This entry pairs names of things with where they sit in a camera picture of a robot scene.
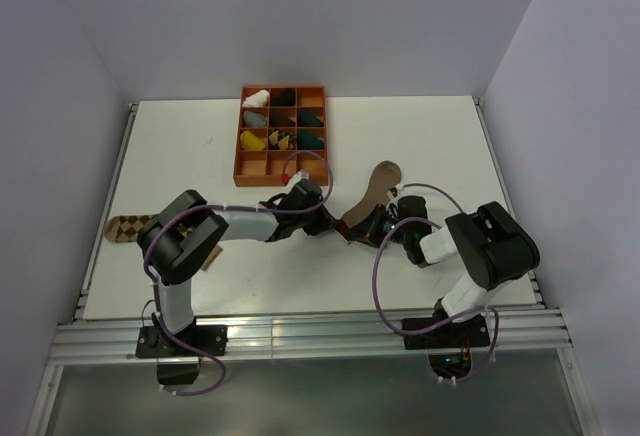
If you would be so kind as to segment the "tan sock with maroon cuff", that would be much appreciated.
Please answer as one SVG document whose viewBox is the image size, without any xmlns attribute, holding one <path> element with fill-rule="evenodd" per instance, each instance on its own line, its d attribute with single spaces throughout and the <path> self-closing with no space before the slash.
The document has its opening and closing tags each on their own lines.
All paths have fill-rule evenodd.
<svg viewBox="0 0 640 436">
<path fill-rule="evenodd" d="M 373 169 L 361 199 L 347 210 L 334 226 L 345 241 L 352 242 L 349 231 L 361 224 L 378 205 L 385 206 L 390 201 L 387 192 L 399 184 L 401 178 L 400 167 L 388 160 L 382 161 Z"/>
</svg>

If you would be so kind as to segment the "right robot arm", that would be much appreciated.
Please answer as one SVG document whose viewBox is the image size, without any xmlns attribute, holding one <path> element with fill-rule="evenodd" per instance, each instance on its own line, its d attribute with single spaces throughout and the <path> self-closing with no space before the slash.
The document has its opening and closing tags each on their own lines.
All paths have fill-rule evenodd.
<svg viewBox="0 0 640 436">
<path fill-rule="evenodd" d="M 466 335 L 467 321 L 487 308 L 499 290 L 540 263 L 536 243 L 498 202 L 482 205 L 473 213 L 454 214 L 437 225 L 428 219 L 424 197 L 403 196 L 375 205 L 362 222 L 346 230 L 346 237 L 378 250 L 396 243 L 420 268 L 453 257 L 461 259 L 462 276 L 437 301 L 431 323 L 423 329 L 398 328 L 391 323 L 380 304 L 378 272 L 373 272 L 374 306 L 385 325 L 403 336 L 433 333 L 446 346 Z"/>
</svg>

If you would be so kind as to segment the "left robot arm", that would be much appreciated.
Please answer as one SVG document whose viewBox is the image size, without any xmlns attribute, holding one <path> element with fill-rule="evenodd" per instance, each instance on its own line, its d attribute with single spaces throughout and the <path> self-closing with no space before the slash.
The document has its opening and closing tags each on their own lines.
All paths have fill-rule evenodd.
<svg viewBox="0 0 640 436">
<path fill-rule="evenodd" d="M 183 355 L 193 347 L 191 279 L 218 243 L 271 243 L 297 230 L 317 236 L 334 226 L 321 188 L 308 179 L 252 206 L 210 204 L 197 191 L 184 191 L 137 236 L 162 327 L 159 344 L 172 355 Z"/>
</svg>

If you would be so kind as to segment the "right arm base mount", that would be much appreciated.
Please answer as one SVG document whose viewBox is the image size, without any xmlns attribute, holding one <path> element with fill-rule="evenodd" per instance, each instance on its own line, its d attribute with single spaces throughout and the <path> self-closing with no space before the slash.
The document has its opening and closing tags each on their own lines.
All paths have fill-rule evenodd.
<svg viewBox="0 0 640 436">
<path fill-rule="evenodd" d="M 463 349 L 488 347 L 491 338 L 485 319 L 476 315 L 426 334 L 404 336 L 403 342 L 406 350 Z"/>
</svg>

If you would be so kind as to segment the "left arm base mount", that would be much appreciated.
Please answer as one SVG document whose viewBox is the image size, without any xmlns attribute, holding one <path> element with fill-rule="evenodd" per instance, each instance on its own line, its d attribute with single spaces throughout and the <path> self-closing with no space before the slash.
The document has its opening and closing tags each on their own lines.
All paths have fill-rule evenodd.
<svg viewBox="0 0 640 436">
<path fill-rule="evenodd" d="M 140 329 L 135 349 L 137 359 L 153 359 L 157 381 L 164 386 L 193 384 L 207 355 L 220 357 L 226 350 L 228 327 L 192 324 L 174 338 L 159 325 Z"/>
</svg>

